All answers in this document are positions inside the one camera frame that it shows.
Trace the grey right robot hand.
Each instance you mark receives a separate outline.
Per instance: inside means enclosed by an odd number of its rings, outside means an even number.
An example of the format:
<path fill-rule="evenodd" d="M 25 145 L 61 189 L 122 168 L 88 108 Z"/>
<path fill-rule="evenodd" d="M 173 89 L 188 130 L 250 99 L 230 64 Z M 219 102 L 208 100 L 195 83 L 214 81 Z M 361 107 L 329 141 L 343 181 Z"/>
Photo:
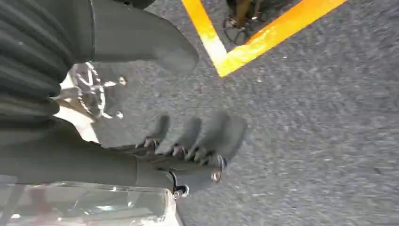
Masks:
<path fill-rule="evenodd" d="M 56 114 L 56 97 L 78 63 L 154 61 L 179 75 L 198 64 L 194 46 L 168 20 L 117 0 L 0 3 L 0 173 L 20 184 L 76 181 L 176 190 L 176 174 L 200 189 L 240 149 L 246 121 L 216 112 L 204 137 L 191 118 L 167 151 L 163 115 L 137 145 L 104 148 Z"/>

